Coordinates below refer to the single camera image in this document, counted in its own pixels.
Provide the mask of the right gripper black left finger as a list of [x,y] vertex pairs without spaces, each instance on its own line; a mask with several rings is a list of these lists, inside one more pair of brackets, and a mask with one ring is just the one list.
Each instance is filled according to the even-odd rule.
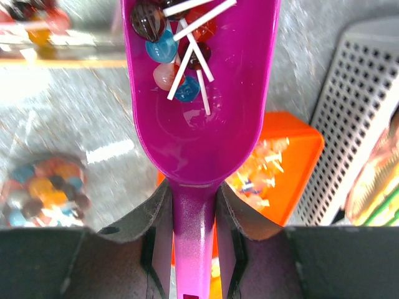
[[171,189],[166,180],[143,203],[98,234],[117,244],[107,256],[125,298],[168,298],[173,235]]

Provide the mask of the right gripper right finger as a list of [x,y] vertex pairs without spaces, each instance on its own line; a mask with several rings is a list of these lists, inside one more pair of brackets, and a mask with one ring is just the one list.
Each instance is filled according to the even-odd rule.
[[299,278],[284,228],[226,184],[216,194],[223,298],[298,298]]

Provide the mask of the orange tray of lollipops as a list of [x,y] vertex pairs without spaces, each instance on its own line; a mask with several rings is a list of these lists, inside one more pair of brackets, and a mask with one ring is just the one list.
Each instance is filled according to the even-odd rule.
[[259,212],[284,227],[324,146],[320,133],[288,112],[192,110],[161,120],[152,158],[172,193],[178,298],[208,298],[218,253],[216,194],[254,156],[276,183],[261,191],[271,206]]

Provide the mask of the purple plastic scoop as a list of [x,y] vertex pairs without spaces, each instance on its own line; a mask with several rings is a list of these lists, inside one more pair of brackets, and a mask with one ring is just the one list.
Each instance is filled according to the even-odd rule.
[[155,88],[155,63],[130,22],[133,6],[121,3],[133,116],[140,143],[172,191],[176,294],[208,298],[216,191],[258,141],[281,4],[238,1],[217,17],[210,115],[201,100],[169,100]]

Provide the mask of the pink lollipop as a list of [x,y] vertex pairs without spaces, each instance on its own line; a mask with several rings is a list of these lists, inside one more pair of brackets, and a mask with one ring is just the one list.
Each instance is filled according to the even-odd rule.
[[[160,64],[159,66],[157,66],[153,71],[153,79],[158,88],[169,92],[171,86],[173,85],[173,82],[175,80],[179,68],[180,65],[174,63]],[[183,75],[182,78],[180,79],[178,87],[184,83],[185,78],[186,78],[185,75]]]

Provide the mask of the light blue lollipop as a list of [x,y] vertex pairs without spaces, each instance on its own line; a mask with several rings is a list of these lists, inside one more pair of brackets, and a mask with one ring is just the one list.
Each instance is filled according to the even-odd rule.
[[167,22],[166,30],[161,35],[158,42],[145,42],[145,48],[148,56],[160,64],[181,64],[181,59],[178,54],[180,42],[174,41],[174,34],[182,30],[180,22],[177,22],[176,30],[173,32],[171,22]]

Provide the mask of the maroon lollipop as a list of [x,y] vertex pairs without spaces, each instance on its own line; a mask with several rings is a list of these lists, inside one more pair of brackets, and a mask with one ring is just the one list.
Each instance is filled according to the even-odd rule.
[[210,70],[210,68],[208,66],[207,61],[205,60],[204,55],[201,52],[201,49],[200,49],[197,41],[194,38],[194,35],[192,33],[188,33],[187,37],[188,37],[188,40],[190,42],[190,45],[193,46],[193,51],[196,54],[196,57],[197,57],[197,59],[199,61],[199,64],[200,64],[201,68],[204,70],[208,81],[209,82],[214,81],[214,76],[213,76],[213,74],[212,74],[212,72],[211,72],[211,70]]

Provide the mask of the brown lollipop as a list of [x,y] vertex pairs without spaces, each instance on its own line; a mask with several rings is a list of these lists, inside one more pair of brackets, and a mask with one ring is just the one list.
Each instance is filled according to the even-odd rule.
[[190,22],[194,20],[194,13],[206,12],[209,1],[194,1],[188,9],[165,15],[164,10],[190,1],[135,1],[127,16],[125,38],[135,34],[139,39],[147,42],[158,42],[165,33],[168,21],[177,22],[186,17]]

